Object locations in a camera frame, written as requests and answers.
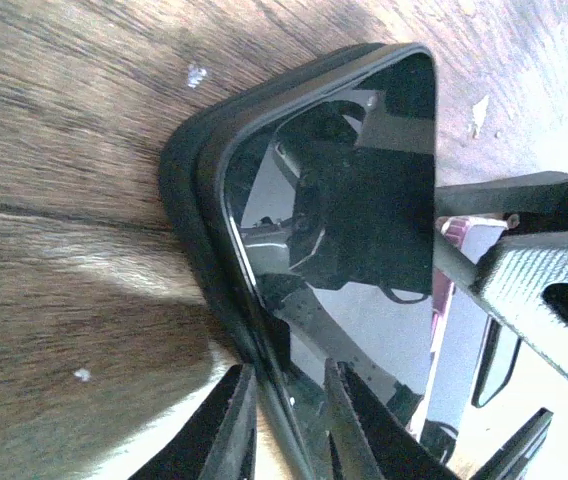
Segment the black smartphone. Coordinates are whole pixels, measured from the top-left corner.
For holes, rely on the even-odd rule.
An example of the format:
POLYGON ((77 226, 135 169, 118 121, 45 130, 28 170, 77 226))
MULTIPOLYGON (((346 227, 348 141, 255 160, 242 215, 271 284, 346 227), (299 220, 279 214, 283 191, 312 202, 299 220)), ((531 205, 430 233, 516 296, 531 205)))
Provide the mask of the black smartphone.
POLYGON ((252 110, 223 195, 261 312, 290 328, 289 404, 331 475, 325 361, 347 363, 410 431, 432 367, 436 76, 383 46, 319 98, 252 110))

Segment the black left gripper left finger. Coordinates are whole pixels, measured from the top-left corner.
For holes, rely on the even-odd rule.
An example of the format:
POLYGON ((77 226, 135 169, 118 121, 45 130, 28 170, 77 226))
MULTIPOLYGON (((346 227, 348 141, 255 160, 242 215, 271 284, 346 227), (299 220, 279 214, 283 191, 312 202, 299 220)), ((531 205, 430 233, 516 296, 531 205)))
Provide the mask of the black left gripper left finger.
POLYGON ((228 369, 178 434, 133 479, 252 479, 257 443, 254 368, 228 369))

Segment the purple edged smartphone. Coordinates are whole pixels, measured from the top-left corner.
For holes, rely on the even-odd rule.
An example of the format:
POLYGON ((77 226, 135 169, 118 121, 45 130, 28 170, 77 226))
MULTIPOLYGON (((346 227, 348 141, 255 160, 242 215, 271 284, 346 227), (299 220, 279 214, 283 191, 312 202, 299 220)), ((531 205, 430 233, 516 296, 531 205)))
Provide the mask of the purple edged smartphone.
MULTIPOLYGON (((477 262, 508 229, 508 223, 489 217, 457 216, 440 219, 438 228, 450 244, 477 262)), ((414 419, 424 422, 420 443, 444 462, 453 453, 470 401, 486 323, 487 315, 452 280, 437 271, 433 293, 433 369, 414 419)))

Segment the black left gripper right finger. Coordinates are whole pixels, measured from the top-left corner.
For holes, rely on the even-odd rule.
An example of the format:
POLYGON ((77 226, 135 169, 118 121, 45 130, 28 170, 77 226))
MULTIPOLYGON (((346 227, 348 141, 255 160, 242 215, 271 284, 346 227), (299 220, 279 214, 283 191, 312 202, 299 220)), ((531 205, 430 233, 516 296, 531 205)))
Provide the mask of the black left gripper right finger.
POLYGON ((454 479, 345 362, 325 361, 335 479, 454 479))

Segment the black phone case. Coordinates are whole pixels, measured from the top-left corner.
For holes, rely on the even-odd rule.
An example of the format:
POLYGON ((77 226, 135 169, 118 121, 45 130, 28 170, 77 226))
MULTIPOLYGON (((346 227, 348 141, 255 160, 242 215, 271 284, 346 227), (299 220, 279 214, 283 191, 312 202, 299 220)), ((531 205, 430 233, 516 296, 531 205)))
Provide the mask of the black phone case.
POLYGON ((248 269, 237 252, 223 192, 224 150, 244 141, 250 112, 270 114, 273 101, 318 99, 319 88, 346 77, 380 43, 340 48, 287 70, 185 120, 160 154, 159 190, 165 212, 195 270, 198 285, 222 321, 240 358, 255 367, 258 389, 278 445, 297 479, 313 479, 316 462, 289 404, 283 368, 290 363, 290 328, 261 312, 248 269))
POLYGON ((471 405, 485 407, 509 383, 521 347, 520 337, 490 318, 481 351, 471 405))

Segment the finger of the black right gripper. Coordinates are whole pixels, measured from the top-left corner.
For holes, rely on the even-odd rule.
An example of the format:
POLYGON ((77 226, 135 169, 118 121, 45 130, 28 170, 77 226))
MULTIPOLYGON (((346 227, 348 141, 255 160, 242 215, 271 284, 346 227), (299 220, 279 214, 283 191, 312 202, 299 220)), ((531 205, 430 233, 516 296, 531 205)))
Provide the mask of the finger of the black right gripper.
POLYGON ((568 318, 544 299, 549 286, 568 284, 568 232, 509 236, 477 263, 436 233, 433 261, 568 380, 568 318))
POLYGON ((435 189, 435 216, 487 213, 555 214, 568 208, 568 173, 543 171, 435 189))

